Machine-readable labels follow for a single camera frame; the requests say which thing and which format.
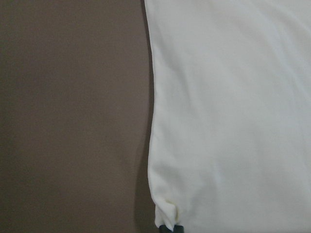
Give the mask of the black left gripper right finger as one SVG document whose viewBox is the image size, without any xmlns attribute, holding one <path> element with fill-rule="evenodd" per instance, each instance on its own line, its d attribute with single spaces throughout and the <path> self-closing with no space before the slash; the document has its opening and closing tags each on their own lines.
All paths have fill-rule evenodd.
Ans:
<svg viewBox="0 0 311 233">
<path fill-rule="evenodd" d="M 174 225 L 173 233 L 184 233 L 184 227 L 181 225 Z"/>
</svg>

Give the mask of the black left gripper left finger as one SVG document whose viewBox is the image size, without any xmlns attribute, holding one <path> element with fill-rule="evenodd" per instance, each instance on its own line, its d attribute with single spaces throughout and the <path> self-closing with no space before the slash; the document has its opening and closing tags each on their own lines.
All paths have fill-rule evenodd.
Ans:
<svg viewBox="0 0 311 233">
<path fill-rule="evenodd" d="M 172 231 L 169 228 L 167 228 L 165 225 L 159 226 L 159 232 L 160 233 L 172 233 Z"/>
</svg>

